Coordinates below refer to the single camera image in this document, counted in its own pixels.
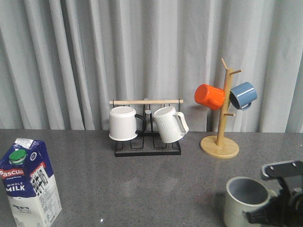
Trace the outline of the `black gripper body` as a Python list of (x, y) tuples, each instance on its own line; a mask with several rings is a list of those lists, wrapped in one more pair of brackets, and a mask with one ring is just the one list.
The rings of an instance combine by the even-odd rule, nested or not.
[(303, 225), (303, 162), (289, 160), (265, 164), (261, 167), (263, 180), (276, 179), (282, 189), (279, 195), (255, 211), (246, 212), (251, 224), (276, 227), (301, 227)]

